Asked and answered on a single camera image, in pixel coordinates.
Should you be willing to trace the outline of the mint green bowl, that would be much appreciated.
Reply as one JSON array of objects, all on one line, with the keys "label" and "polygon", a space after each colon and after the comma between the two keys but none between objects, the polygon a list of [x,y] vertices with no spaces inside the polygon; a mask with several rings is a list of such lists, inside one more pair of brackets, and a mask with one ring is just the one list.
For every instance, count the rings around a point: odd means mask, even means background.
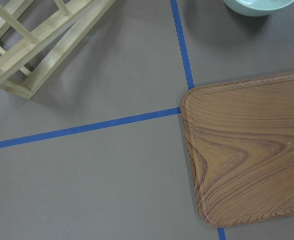
[{"label": "mint green bowl", "polygon": [[234,12],[248,17],[262,17],[277,12],[294,0],[224,0]]}]

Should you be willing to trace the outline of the brown wooden tray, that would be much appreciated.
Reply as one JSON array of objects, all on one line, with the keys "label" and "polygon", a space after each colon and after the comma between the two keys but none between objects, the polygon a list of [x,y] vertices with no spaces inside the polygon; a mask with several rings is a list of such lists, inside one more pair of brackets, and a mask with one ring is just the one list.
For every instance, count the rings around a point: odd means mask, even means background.
[{"label": "brown wooden tray", "polygon": [[207,224],[294,215],[294,72],[195,87],[181,113]]}]

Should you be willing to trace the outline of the wooden dish rack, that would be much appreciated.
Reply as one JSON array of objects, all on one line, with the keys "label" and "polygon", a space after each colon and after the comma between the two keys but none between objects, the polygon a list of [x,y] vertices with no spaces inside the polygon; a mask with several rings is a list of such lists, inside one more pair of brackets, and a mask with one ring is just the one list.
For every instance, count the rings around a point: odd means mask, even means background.
[{"label": "wooden dish rack", "polygon": [[32,4],[31,0],[0,4],[0,38],[9,28],[23,37],[9,50],[0,46],[0,89],[32,98],[113,3],[57,0],[58,10],[33,31],[18,21]]}]

